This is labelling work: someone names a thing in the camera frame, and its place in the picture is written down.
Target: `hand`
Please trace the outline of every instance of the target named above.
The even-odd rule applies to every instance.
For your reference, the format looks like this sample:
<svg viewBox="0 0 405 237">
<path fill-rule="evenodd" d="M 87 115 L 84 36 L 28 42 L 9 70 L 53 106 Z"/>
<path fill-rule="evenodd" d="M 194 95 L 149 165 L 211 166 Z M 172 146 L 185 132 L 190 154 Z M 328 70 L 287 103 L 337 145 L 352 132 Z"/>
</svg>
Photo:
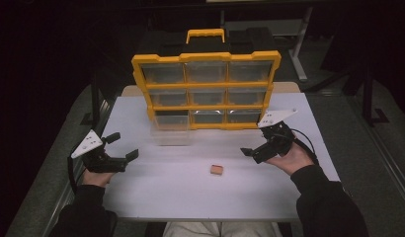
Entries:
<svg viewBox="0 0 405 237">
<path fill-rule="evenodd" d="M 295 171 L 309 165 L 313 165 L 313 161 L 307 155 L 307 152 L 294 142 L 291 145 L 288 153 L 282 157 L 273 157 L 266 161 L 282 169 L 288 175 L 292 175 Z"/>
<path fill-rule="evenodd" d="M 83 185 L 94 185 L 104 188 L 115 173 L 94 173 L 87 169 L 83 174 Z"/>
</svg>

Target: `plastic drawer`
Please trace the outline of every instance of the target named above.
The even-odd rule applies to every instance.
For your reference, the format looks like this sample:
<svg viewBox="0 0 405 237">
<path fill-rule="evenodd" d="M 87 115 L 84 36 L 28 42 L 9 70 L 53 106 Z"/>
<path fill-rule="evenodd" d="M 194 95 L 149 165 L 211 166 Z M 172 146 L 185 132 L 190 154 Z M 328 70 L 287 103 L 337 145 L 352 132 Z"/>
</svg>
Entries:
<svg viewBox="0 0 405 237">
<path fill-rule="evenodd" d="M 191 135 L 188 111 L 157 112 L 151 135 L 158 145 L 189 145 Z"/>
<path fill-rule="evenodd" d="M 273 62 L 232 61 L 229 63 L 229 81 L 255 82 L 268 81 Z"/>
<path fill-rule="evenodd" d="M 185 106 L 187 104 L 187 91 L 185 89 L 149 90 L 153 106 Z"/>
<path fill-rule="evenodd" d="M 191 111 L 194 123 L 223 123 L 224 111 Z"/>
<path fill-rule="evenodd" d="M 149 84 L 184 82 L 182 63 L 145 63 L 141 64 L 141 69 Z"/>
<path fill-rule="evenodd" d="M 261 110 L 227 110 L 230 123 L 258 122 Z"/>
<path fill-rule="evenodd" d="M 192 105 L 222 105 L 224 104 L 225 88 L 194 88 L 188 90 Z"/>
<path fill-rule="evenodd" d="M 192 61 L 185 63 L 188 82 L 224 82 L 227 63 L 223 61 Z"/>
<path fill-rule="evenodd" d="M 227 103 L 229 105 L 262 105 L 267 89 L 263 87 L 229 88 Z"/>
</svg>

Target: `white triangular marker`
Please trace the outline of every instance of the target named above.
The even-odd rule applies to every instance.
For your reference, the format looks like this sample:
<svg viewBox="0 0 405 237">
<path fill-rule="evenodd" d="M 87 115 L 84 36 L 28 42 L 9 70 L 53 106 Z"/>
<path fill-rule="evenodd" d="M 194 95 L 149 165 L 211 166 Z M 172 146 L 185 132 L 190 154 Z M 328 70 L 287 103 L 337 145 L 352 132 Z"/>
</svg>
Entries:
<svg viewBox="0 0 405 237">
<path fill-rule="evenodd" d="M 102 145 L 102 140 L 94 130 L 89 131 L 88 135 L 83 139 L 76 150 L 71 154 L 71 158 L 77 158 L 88 151 L 91 151 Z"/>
<path fill-rule="evenodd" d="M 265 111 L 264 116 L 261 121 L 258 122 L 258 127 L 265 127 L 277 124 L 278 122 L 294 115 L 297 113 L 296 109 L 287 110 L 287 111 Z"/>
</svg>

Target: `yellow organizer box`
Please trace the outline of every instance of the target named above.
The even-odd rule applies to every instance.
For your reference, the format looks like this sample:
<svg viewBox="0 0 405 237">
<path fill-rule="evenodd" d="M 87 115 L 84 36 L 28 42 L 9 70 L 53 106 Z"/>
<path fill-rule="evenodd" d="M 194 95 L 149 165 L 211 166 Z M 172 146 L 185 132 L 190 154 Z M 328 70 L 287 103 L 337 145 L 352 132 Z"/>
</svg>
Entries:
<svg viewBox="0 0 405 237">
<path fill-rule="evenodd" d="M 149 32 L 132 66 L 151 120 L 244 129 L 257 128 L 269 106 L 280 62 L 268 29 L 229 32 L 228 38 L 223 29 L 210 29 Z"/>
</svg>

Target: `black cable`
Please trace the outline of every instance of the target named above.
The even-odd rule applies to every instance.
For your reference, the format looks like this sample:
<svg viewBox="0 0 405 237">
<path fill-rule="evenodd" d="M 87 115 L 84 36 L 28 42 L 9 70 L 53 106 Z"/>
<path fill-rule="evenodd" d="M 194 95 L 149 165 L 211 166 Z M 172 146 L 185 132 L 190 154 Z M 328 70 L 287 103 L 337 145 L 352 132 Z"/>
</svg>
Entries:
<svg viewBox="0 0 405 237">
<path fill-rule="evenodd" d="M 316 151 L 314 150 L 313 143 L 311 142 L 311 140 L 303 132 L 301 132 L 301 131 L 299 131 L 297 129 L 292 129 L 292 128 L 290 130 L 296 131 L 296 132 L 300 133 L 301 135 L 303 135 L 308 140 L 308 142 L 310 143 L 311 150 L 313 151 L 313 153 L 316 154 Z"/>
<path fill-rule="evenodd" d="M 73 146 L 73 148 L 70 151 L 70 154 L 67 156 L 67 174 L 69 176 L 70 186 L 71 186 L 74 194 L 76 194 L 76 192 L 77 192 L 77 182 L 74 179 L 73 159 L 71 158 L 70 155 L 79 146 L 79 144 L 80 144 L 80 142 L 76 146 Z"/>
<path fill-rule="evenodd" d="M 285 139 L 287 139 L 287 140 L 289 140 L 289 141 L 294 141 L 294 138 L 291 138 L 291 137 L 288 137 L 288 136 L 284 136 L 284 135 L 279 134 L 279 133 L 272 133 L 272 134 L 271 134 L 271 137 L 273 137 L 273 136 L 278 136 L 278 137 L 285 138 Z"/>
</svg>

